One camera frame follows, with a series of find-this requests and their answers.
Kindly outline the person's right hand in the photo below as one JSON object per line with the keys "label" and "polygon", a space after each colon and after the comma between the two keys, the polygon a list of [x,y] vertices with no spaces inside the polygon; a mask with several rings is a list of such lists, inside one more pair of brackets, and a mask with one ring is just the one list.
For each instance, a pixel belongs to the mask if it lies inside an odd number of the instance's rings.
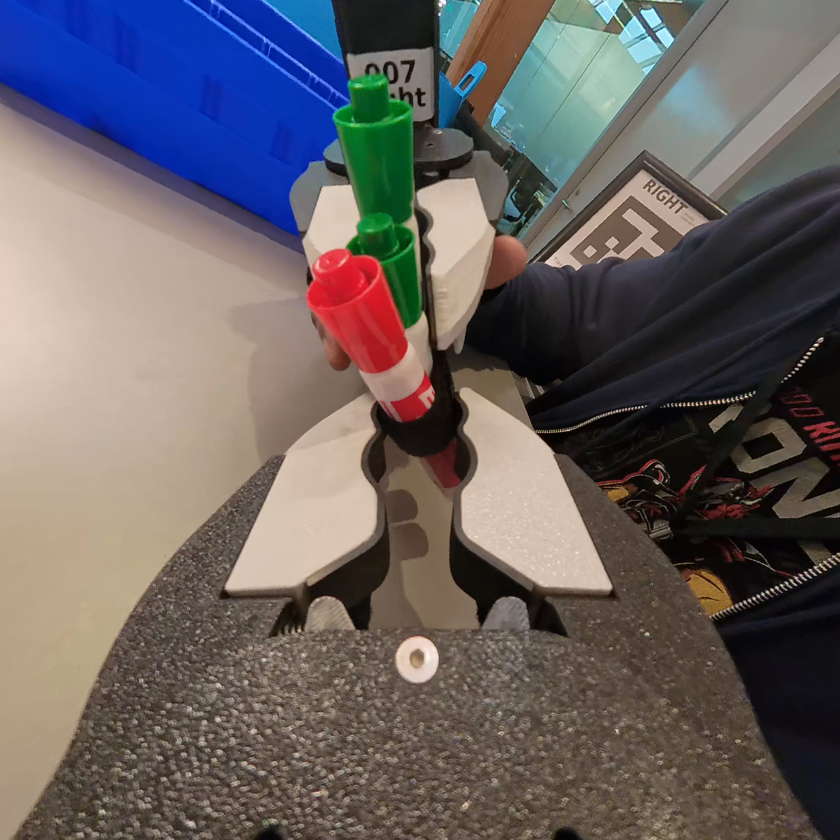
{"label": "person's right hand", "polygon": [[[528,256],[522,242],[508,235],[494,238],[494,248],[485,279],[484,296],[519,276],[528,264]],[[322,342],[322,349],[329,365],[336,371],[345,371],[351,359],[340,344],[323,327],[312,313],[311,322]]]}

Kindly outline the red marker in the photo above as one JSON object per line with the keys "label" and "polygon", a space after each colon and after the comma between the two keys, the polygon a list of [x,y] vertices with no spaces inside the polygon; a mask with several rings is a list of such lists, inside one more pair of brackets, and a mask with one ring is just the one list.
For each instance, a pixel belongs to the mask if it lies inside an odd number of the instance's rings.
{"label": "red marker", "polygon": [[337,248],[319,257],[311,273],[309,308],[358,368],[385,434],[407,455],[425,459],[443,488],[457,487],[451,382],[440,365],[425,371],[380,263]]}

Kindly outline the framed wall sign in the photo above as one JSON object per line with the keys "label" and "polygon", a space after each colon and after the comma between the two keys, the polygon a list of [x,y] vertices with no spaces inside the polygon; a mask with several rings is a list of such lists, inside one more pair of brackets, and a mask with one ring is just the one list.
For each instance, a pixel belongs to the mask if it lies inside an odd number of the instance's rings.
{"label": "framed wall sign", "polygon": [[532,258],[575,270],[606,259],[651,259],[727,211],[643,151]]}

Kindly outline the blue plastic bins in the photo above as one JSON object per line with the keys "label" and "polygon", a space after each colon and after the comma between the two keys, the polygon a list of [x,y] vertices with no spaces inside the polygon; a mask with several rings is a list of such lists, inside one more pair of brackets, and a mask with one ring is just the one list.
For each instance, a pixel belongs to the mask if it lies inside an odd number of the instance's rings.
{"label": "blue plastic bins", "polygon": [[482,60],[477,61],[456,84],[449,81],[443,71],[438,73],[437,127],[439,129],[445,130],[453,126],[461,106],[486,73],[487,64]]}

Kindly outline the green marker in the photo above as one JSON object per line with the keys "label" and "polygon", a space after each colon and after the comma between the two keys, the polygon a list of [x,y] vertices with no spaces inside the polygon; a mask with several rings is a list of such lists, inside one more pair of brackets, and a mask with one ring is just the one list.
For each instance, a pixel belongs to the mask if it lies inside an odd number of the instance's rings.
{"label": "green marker", "polygon": [[413,327],[424,314],[414,231],[387,213],[370,213],[357,224],[348,249],[355,256],[370,256],[380,263],[404,328]]}
{"label": "green marker", "polygon": [[413,106],[391,97],[384,75],[349,81],[350,104],[333,114],[360,215],[398,224],[414,213]]}

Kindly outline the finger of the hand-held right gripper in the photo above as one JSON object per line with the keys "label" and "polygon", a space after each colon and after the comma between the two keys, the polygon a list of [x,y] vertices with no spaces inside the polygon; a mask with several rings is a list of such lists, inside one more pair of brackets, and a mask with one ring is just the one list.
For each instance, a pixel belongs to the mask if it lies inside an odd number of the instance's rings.
{"label": "finger of the hand-held right gripper", "polygon": [[327,252],[346,249],[357,235],[360,220],[350,184],[322,186],[302,238],[309,267]]}
{"label": "finger of the hand-held right gripper", "polygon": [[427,280],[435,350],[461,346],[485,288],[495,229],[474,177],[446,178],[416,195],[427,223]]}

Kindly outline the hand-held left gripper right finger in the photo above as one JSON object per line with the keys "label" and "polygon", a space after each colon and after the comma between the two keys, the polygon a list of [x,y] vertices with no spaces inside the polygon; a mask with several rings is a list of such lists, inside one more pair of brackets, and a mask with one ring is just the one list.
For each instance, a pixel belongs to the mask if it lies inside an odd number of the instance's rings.
{"label": "hand-held left gripper right finger", "polygon": [[540,595],[613,593],[552,449],[471,388],[458,392],[469,456],[453,524],[461,545]]}

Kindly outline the wooden post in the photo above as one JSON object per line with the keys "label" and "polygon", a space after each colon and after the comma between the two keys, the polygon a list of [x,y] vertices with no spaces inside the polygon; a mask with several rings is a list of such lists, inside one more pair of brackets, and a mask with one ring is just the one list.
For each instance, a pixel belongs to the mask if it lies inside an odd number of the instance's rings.
{"label": "wooden post", "polygon": [[447,70],[458,82],[477,61],[487,72],[469,96],[484,125],[513,72],[547,17],[553,1],[482,1]]}

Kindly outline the large blue plastic bin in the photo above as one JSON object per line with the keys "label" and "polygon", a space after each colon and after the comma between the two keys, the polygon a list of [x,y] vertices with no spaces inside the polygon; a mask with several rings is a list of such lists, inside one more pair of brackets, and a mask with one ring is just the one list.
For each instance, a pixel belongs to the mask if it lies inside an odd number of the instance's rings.
{"label": "large blue plastic bin", "polygon": [[342,61],[268,2],[2,1],[2,83],[297,234]]}

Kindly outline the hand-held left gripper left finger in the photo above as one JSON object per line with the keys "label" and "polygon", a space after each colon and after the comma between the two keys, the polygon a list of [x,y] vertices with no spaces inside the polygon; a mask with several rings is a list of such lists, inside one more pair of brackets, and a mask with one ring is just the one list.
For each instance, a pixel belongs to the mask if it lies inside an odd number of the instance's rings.
{"label": "hand-held left gripper left finger", "polygon": [[357,396],[286,452],[224,585],[229,596],[313,594],[385,537],[382,430]]}

